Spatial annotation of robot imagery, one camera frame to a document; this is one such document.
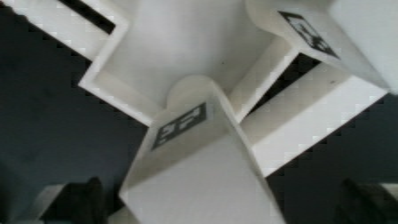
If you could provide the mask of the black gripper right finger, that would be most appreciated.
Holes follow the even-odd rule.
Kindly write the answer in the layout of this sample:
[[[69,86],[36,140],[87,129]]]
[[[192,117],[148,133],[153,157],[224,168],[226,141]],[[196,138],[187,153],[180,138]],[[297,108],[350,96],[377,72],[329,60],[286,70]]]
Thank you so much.
[[[334,224],[398,224],[398,182],[343,180]]]

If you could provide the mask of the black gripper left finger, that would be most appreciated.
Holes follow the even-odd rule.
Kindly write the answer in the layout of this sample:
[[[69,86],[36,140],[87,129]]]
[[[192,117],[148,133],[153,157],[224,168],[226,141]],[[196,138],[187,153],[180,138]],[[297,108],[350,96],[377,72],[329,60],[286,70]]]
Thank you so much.
[[[85,183],[66,185],[41,219],[68,224],[108,224],[105,189],[98,177]]]

